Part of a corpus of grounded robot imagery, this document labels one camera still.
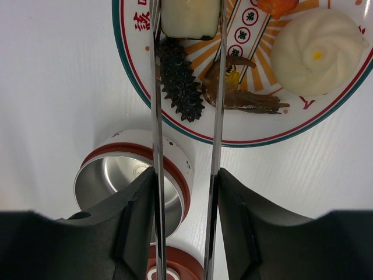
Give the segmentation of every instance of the plate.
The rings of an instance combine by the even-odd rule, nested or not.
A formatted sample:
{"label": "plate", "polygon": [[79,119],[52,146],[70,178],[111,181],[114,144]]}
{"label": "plate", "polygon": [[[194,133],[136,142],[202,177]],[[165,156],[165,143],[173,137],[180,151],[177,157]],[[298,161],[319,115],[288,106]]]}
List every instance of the plate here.
{"label": "plate", "polygon": [[[149,88],[149,2],[150,0],[112,0],[112,19],[119,55],[124,68],[143,101],[150,106]],[[223,145],[243,148],[276,143],[300,134],[337,110],[358,89],[370,73],[373,62],[373,11],[362,0],[300,0],[298,6],[281,17],[272,19],[257,8],[256,0],[227,0],[230,55],[242,55],[257,64],[256,69],[235,68],[240,76],[240,89],[263,95],[277,95],[290,107],[281,114],[250,114],[235,110],[224,113]],[[360,64],[350,80],[338,89],[319,97],[299,97],[286,92],[277,83],[270,67],[271,47],[281,28],[302,13],[331,8],[349,15],[369,42]],[[216,59],[220,49],[220,33],[210,41],[182,40],[187,59],[199,79]],[[162,100],[163,120],[177,131],[212,144],[215,108],[204,101],[200,120],[181,121],[181,114],[171,108],[170,100]]]}

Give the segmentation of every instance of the tongs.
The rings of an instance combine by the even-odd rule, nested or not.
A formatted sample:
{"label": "tongs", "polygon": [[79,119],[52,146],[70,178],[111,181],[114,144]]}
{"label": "tongs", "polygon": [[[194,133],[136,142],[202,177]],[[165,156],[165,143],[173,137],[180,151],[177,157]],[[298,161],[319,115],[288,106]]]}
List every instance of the tongs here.
{"label": "tongs", "polygon": [[[220,70],[217,103],[215,109],[214,140],[212,151],[212,164],[210,173],[209,202],[207,209],[207,227],[205,243],[205,280],[213,279],[214,267],[214,245],[217,221],[217,175],[220,170],[221,138],[223,133],[224,118],[224,89],[227,54],[227,21],[226,1],[220,1]],[[156,47],[160,39],[160,0],[150,1],[150,64],[151,75],[151,108],[153,129],[153,164],[157,176],[157,185],[154,196],[155,205],[155,232],[156,232],[156,255],[157,255],[157,279],[166,280],[167,256],[166,256],[166,232],[164,214],[164,180],[163,180],[163,143],[162,143],[162,108],[160,83],[156,74]]]}

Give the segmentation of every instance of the white wood surface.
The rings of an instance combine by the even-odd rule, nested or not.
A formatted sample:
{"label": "white wood surface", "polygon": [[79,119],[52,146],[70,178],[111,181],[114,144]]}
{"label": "white wood surface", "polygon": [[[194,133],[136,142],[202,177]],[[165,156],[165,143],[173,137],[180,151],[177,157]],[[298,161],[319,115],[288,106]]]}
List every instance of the white wood surface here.
{"label": "white wood surface", "polygon": [[[150,127],[150,110],[119,59],[110,0],[3,0],[0,13],[0,210],[67,218],[78,211],[73,180],[84,157],[118,129]],[[224,148],[222,166],[302,215],[372,209],[371,77],[313,129],[261,148]],[[164,130],[195,166],[191,210],[170,244],[202,261],[212,147]],[[220,232],[216,255],[216,279],[228,279]]]}

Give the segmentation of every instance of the plate rim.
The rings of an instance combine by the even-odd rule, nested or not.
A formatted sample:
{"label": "plate rim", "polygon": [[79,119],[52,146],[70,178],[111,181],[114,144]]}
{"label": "plate rim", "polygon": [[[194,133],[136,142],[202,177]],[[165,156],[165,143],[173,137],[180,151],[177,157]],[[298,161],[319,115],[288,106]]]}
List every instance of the plate rim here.
{"label": "plate rim", "polygon": [[[129,64],[127,53],[124,49],[124,40],[122,38],[121,13],[120,13],[121,2],[124,2],[124,1],[125,0],[112,0],[112,25],[113,25],[113,29],[114,29],[115,43],[117,45],[117,50],[118,50],[118,53],[119,53],[119,57],[122,61],[122,65],[124,67],[124,70],[125,70],[128,78],[129,78],[129,80],[131,81],[132,86],[135,88],[137,94],[144,101],[144,103],[150,108],[151,107],[150,99],[148,99],[146,93],[143,92],[143,90],[140,87],[140,84],[136,80],[135,75],[133,74],[133,70],[132,70],[132,68]],[[347,90],[348,92],[344,94],[345,90],[342,91],[341,94],[339,94],[339,96],[338,96],[338,97],[340,97],[341,95],[344,94],[342,96],[342,98],[340,98],[340,100],[338,100],[336,102],[336,104],[334,104],[330,109],[327,110],[327,112],[323,113],[321,116],[319,116],[319,117],[317,117],[317,115],[314,116],[314,117],[316,117],[316,119],[311,121],[311,123],[305,125],[304,127],[301,127],[300,129],[297,129],[297,130],[295,130],[291,133],[288,133],[286,135],[280,136],[280,137],[275,138],[275,139],[270,139],[268,141],[264,140],[262,142],[256,142],[256,143],[247,143],[247,141],[222,141],[222,145],[224,147],[231,147],[231,148],[251,148],[251,147],[266,146],[266,145],[275,144],[275,143],[287,140],[289,138],[295,137],[295,136],[311,129],[312,127],[319,124],[321,121],[328,118],[332,113],[334,113],[338,108],[340,108],[353,95],[353,93],[356,92],[356,90],[361,86],[361,84],[365,81],[365,79],[368,77],[368,75],[371,73],[371,71],[373,69],[373,59],[372,59],[372,57],[373,57],[373,48],[370,51],[370,53],[368,54],[368,58],[365,60],[362,67],[360,68],[360,70],[363,69],[363,73],[359,77],[355,76],[353,78],[353,80],[349,83],[349,85],[346,87],[345,90]],[[166,118],[164,116],[164,111],[163,110],[162,110],[162,120],[167,125],[169,125],[173,129],[175,129],[176,131],[186,135],[187,137],[190,137],[194,140],[197,140],[197,141],[200,141],[200,142],[203,142],[203,143],[206,143],[206,144],[210,144],[210,145],[213,144],[213,140],[198,137],[198,136],[182,129],[178,125],[174,124],[172,121],[170,121],[168,118]]]}

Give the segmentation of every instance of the cup rim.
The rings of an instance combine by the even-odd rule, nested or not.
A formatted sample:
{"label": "cup rim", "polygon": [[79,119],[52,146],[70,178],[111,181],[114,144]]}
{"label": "cup rim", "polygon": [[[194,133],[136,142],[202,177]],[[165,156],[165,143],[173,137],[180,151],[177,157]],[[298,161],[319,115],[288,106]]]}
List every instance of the cup rim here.
{"label": "cup rim", "polygon": [[[80,166],[79,172],[77,176],[79,175],[80,171],[84,168],[85,164],[88,163],[90,160],[106,154],[106,153],[113,153],[113,152],[126,152],[126,153],[132,153],[135,155],[143,156],[144,158],[149,159],[150,161],[153,160],[153,150],[148,148],[147,146],[129,143],[129,142],[116,142],[116,143],[109,143],[103,146],[98,147],[94,151],[92,151],[86,158],[84,159],[82,165]],[[163,156],[163,162],[164,162],[164,169],[168,171],[168,173],[172,176],[172,178],[176,181],[178,184],[183,199],[184,200],[184,215],[181,219],[181,222],[185,220],[185,218],[188,215],[190,204],[191,204],[191,193],[190,188],[188,186],[187,180],[181,173],[181,171],[177,168],[177,166],[166,156]]]}

